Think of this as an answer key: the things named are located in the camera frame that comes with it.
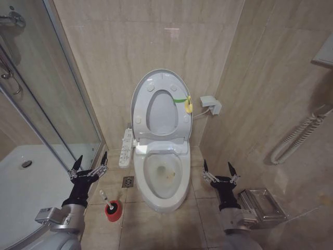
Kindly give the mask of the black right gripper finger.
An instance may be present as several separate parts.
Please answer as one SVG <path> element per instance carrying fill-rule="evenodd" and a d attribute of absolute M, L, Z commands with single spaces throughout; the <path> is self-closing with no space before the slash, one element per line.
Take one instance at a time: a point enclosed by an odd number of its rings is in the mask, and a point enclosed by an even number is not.
<path fill-rule="evenodd" d="M 206 182 L 218 182 L 218 178 L 209 172 L 206 160 L 203 163 L 202 176 Z"/>
<path fill-rule="evenodd" d="M 228 167 L 229 167 L 230 174 L 232 176 L 230 183 L 236 184 L 238 179 L 240 178 L 240 176 L 236 173 L 236 169 L 232 166 L 232 164 L 230 162 L 228 162 Z"/>

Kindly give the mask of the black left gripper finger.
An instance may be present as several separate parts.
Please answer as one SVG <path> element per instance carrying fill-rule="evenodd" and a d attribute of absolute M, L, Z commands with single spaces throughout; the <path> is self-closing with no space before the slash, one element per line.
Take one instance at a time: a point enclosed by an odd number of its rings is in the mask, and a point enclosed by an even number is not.
<path fill-rule="evenodd" d="M 93 177 L 93 176 L 98 176 L 101 177 L 107 170 L 107 162 L 108 162 L 108 158 L 107 158 L 107 151 L 105 151 L 100 166 L 95 168 L 94 170 L 92 170 L 87 176 L 88 177 Z"/>
<path fill-rule="evenodd" d="M 81 167 L 82 158 L 83 158 L 83 156 L 81 155 L 78 158 L 78 160 L 74 163 L 72 169 L 68 171 L 68 175 L 69 175 L 70 179 L 82 177 L 82 172 L 78 172 L 79 168 Z"/>

